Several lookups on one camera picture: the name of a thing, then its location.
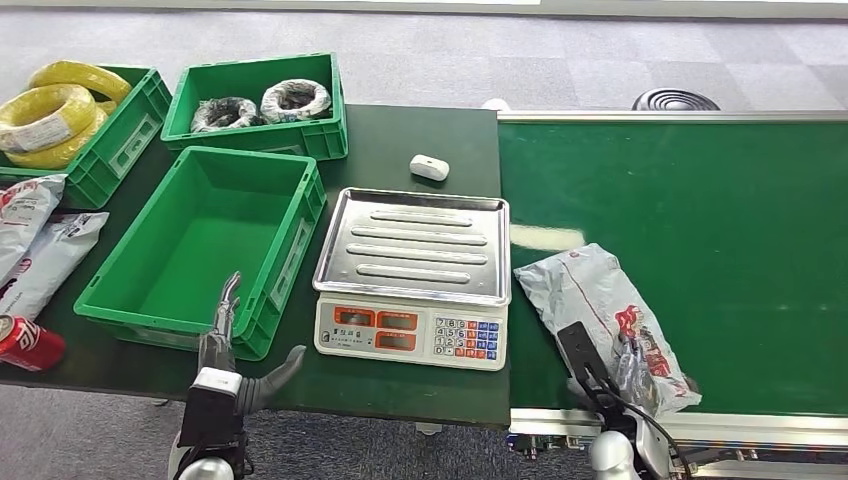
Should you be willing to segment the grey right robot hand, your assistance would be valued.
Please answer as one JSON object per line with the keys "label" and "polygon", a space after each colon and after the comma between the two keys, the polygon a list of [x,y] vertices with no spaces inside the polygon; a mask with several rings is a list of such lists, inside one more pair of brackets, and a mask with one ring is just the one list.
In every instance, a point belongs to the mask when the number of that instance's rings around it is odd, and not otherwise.
{"label": "grey right robot hand", "polygon": [[650,373],[639,341],[621,330],[615,344],[615,352],[617,364],[613,377],[620,396],[645,413],[656,416],[661,412],[663,396]]}

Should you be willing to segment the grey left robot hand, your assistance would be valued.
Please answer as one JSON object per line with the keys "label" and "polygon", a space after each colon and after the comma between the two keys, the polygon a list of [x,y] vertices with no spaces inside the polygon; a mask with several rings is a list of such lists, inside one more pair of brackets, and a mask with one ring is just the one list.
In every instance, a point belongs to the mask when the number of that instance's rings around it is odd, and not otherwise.
{"label": "grey left robot hand", "polygon": [[235,396],[235,414],[250,415],[269,406],[271,400],[301,369],[307,347],[295,345],[286,360],[261,378],[245,378],[236,369],[232,348],[232,326],[240,298],[234,295],[241,273],[234,272],[224,283],[216,305],[212,329],[200,337],[198,373],[204,369],[226,372],[239,378]]}

